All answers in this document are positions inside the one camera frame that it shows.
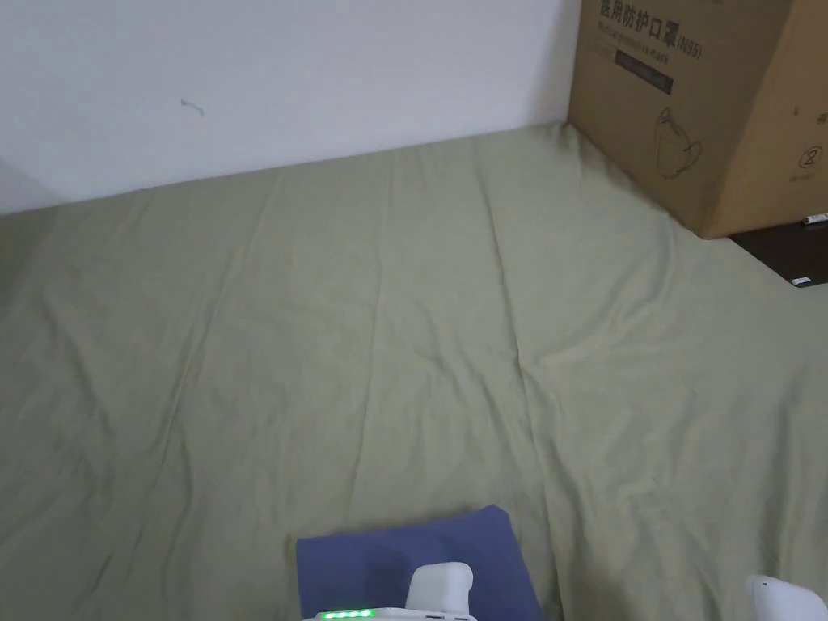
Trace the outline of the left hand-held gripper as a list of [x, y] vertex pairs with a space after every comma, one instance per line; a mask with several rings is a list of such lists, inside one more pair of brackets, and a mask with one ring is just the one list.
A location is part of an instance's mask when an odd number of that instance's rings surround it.
[[420, 566], [412, 574], [404, 607], [323, 611], [315, 620], [473, 620], [469, 596], [474, 574], [468, 564]]

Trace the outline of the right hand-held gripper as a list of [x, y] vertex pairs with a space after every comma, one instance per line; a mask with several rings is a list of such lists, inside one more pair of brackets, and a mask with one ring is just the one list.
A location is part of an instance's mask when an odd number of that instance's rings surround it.
[[750, 620], [817, 619], [817, 594], [812, 590], [759, 575], [748, 578], [746, 589]]

